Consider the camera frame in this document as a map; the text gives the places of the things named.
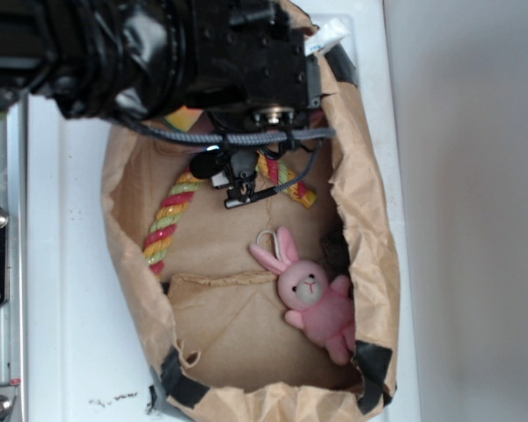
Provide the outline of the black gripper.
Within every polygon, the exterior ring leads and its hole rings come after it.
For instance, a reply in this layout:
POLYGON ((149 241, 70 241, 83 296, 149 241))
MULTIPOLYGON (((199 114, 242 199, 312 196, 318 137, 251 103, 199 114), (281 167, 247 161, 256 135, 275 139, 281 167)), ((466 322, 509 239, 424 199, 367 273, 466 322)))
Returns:
POLYGON ((187 106, 234 127, 307 128, 320 106, 317 58, 276 1, 193 1, 193 79, 187 106))

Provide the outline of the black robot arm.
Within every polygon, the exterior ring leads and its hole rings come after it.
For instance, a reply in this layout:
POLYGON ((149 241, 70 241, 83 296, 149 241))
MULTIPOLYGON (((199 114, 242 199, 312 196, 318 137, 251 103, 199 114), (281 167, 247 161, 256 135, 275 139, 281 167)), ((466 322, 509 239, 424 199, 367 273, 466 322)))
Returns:
POLYGON ((276 1, 0 1, 0 113, 26 94, 68 119, 186 106, 242 127, 281 109, 303 126, 319 65, 276 1))

